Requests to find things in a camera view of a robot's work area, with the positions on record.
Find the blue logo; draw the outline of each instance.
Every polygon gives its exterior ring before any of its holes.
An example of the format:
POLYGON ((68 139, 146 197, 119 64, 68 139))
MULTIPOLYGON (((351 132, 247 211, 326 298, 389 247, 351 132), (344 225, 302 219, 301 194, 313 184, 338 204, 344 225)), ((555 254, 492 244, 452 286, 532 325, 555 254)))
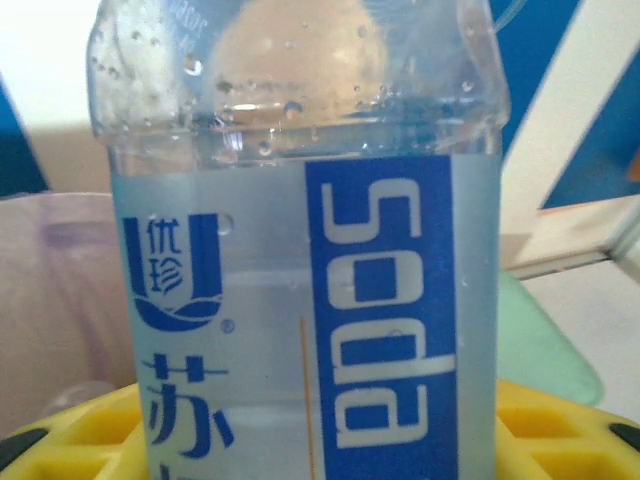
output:
POLYGON ((328 480, 457 478, 448 157, 306 165, 328 480))
POLYGON ((187 222, 151 218, 142 229, 137 218, 125 218, 123 227, 133 301, 142 320, 164 332, 208 324, 222 301, 218 216, 189 215, 187 222))

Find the green object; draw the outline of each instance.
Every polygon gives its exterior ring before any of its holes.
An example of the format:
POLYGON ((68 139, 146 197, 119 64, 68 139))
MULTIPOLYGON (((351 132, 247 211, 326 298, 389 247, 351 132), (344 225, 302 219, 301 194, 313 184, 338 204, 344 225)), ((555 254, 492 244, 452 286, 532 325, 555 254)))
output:
POLYGON ((593 367, 513 275, 498 288, 498 376, 585 405, 604 393, 593 367))

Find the clear plastic bottle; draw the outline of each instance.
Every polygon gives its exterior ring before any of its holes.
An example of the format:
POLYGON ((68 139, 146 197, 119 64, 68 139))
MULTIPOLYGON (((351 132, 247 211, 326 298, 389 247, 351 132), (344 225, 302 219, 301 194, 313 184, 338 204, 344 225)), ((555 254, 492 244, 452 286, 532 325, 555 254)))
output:
POLYGON ((486 0, 103 0, 152 478, 494 478, 486 0))

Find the yellow plastic object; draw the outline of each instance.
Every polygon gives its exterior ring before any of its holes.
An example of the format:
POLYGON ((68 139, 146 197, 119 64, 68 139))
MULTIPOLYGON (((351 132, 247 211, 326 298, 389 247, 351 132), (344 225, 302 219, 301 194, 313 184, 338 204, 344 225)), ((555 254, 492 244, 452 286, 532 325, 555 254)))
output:
MULTIPOLYGON (((141 420, 132 385, 29 425, 16 433, 49 433, 6 467, 0 480, 148 480, 141 420)), ((612 423, 638 427, 501 380, 497 478, 640 480, 640 452, 611 433, 612 423)))

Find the plastic bottle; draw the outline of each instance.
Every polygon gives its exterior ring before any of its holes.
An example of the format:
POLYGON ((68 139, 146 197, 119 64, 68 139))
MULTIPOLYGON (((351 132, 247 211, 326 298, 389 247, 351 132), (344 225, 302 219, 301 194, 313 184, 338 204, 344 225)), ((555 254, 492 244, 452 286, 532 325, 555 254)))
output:
POLYGON ((103 0, 154 479, 494 478, 486 0, 103 0))

